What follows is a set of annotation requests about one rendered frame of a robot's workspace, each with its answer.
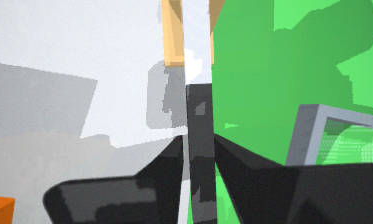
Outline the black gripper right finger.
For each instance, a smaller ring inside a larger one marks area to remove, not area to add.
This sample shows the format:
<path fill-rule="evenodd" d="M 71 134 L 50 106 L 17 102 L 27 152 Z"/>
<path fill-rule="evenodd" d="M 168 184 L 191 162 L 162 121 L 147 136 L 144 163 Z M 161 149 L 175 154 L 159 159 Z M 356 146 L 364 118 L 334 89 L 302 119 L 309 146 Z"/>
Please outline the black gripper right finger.
<path fill-rule="evenodd" d="M 373 162 L 287 167 L 216 133 L 214 148 L 240 224 L 297 224 L 309 195 L 373 191 Z"/>

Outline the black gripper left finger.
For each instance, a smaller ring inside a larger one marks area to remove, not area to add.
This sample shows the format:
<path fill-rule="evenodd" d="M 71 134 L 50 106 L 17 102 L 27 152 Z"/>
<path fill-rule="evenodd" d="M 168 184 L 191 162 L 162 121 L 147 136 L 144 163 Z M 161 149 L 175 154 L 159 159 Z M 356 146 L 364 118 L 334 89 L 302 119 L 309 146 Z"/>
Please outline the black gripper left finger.
<path fill-rule="evenodd" d="M 43 206 L 52 224 L 178 224 L 183 164 L 178 135 L 135 175 L 58 183 L 45 191 Z"/>

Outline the green flat mat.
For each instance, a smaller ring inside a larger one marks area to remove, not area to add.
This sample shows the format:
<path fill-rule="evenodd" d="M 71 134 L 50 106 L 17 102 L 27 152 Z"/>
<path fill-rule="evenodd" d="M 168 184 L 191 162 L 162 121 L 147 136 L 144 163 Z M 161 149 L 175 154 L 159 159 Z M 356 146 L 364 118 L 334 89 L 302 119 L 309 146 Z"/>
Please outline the green flat mat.
<path fill-rule="evenodd" d="M 225 0 L 213 50 L 214 133 L 265 158 L 285 165 L 299 104 L 373 115 L 373 0 Z M 372 128 L 326 121 L 315 165 L 373 162 L 351 132 Z"/>

